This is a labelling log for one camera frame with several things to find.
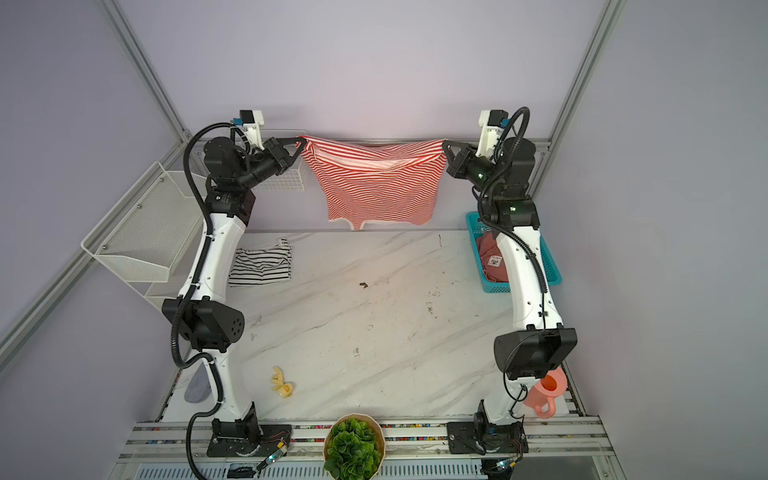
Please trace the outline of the red white striped tank top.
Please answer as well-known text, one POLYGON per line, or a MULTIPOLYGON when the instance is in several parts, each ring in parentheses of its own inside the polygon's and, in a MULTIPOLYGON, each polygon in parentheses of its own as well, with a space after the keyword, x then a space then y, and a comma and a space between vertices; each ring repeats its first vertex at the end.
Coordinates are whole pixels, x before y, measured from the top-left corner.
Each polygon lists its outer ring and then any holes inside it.
POLYGON ((447 163, 441 140, 365 146, 304 139, 302 157, 326 197, 329 221, 357 231, 369 223, 431 220, 447 163))

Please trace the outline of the black white striped tank top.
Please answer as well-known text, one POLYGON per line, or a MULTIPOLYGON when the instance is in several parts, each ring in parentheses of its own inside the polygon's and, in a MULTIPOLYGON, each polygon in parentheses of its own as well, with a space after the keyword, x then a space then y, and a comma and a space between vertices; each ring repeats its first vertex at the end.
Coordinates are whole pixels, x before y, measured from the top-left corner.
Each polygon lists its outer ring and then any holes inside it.
POLYGON ((292 279, 292 248, 286 238, 271 247, 238 248, 230 269, 230 287, 262 286, 292 279))

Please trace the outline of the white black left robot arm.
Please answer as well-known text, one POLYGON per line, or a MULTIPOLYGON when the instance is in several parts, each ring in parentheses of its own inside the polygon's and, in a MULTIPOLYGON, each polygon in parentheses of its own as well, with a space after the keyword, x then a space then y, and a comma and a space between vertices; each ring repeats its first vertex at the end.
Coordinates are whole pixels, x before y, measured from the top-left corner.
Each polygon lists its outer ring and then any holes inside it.
POLYGON ((214 398, 211 408, 191 415, 185 439, 192 439, 198 420, 210 420, 208 451, 214 456, 274 458, 286 451, 292 433, 291 427, 272 439, 263 433, 233 363, 245 317, 227 305, 226 289, 255 203, 254 187, 292 167, 306 145, 302 136, 263 140, 258 123, 235 119, 202 128, 184 149, 183 173, 202 215, 202 234, 187 279, 176 297, 164 300, 162 312, 171 324, 175 366, 202 366, 214 398))

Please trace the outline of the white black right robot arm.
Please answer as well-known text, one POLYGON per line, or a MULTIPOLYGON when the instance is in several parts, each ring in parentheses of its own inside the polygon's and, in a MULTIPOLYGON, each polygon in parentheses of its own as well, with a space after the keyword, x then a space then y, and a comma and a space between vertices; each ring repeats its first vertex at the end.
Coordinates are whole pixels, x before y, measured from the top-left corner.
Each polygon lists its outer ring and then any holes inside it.
POLYGON ((453 454, 527 452, 526 415, 549 419, 567 390, 563 361, 577 333, 563 325, 542 259, 540 220, 528 193, 536 146, 525 139, 530 111, 484 110, 477 145, 444 141, 447 172, 473 185, 479 221, 496 243, 513 303, 511 332, 498 336, 494 360, 502 390, 479 402, 470 422, 447 425, 453 454))

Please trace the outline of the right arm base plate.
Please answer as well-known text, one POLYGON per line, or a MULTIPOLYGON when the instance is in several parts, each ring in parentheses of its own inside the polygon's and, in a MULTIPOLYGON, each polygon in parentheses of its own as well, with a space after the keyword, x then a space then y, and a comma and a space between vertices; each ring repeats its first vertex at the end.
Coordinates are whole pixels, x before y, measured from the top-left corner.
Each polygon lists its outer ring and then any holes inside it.
POLYGON ((529 451, 521 422, 496 425, 474 422, 449 422, 448 447, 451 454, 520 454, 529 451))

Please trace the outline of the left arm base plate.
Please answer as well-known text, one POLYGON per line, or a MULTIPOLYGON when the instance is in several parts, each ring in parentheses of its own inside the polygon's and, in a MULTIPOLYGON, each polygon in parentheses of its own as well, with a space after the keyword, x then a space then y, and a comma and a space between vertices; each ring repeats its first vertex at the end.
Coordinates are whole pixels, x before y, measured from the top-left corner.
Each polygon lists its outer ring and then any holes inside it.
POLYGON ((278 451, 280 442, 288 445, 292 430, 290 424, 260 424, 254 434, 227 437, 215 431, 206 455, 211 458, 266 458, 278 451))

